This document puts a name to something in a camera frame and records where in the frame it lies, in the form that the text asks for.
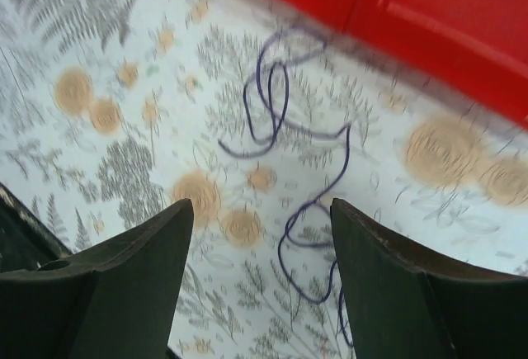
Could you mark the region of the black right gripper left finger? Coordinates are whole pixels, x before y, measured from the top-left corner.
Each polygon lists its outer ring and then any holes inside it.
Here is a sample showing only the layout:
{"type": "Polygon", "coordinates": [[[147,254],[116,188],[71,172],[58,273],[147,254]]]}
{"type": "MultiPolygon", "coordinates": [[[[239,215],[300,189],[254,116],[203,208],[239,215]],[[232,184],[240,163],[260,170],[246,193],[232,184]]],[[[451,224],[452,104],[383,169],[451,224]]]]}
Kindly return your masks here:
{"type": "Polygon", "coordinates": [[[4,358],[164,358],[189,251],[180,200],[34,271],[1,272],[4,358]]]}

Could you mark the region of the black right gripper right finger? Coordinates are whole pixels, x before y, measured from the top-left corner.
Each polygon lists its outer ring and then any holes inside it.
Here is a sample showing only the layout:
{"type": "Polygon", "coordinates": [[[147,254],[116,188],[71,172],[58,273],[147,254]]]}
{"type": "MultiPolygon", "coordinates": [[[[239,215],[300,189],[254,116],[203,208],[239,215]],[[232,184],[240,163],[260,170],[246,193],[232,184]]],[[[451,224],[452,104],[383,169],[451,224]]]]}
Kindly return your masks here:
{"type": "Polygon", "coordinates": [[[527,356],[527,279],[461,262],[331,205],[332,238],[359,358],[527,356]]]}

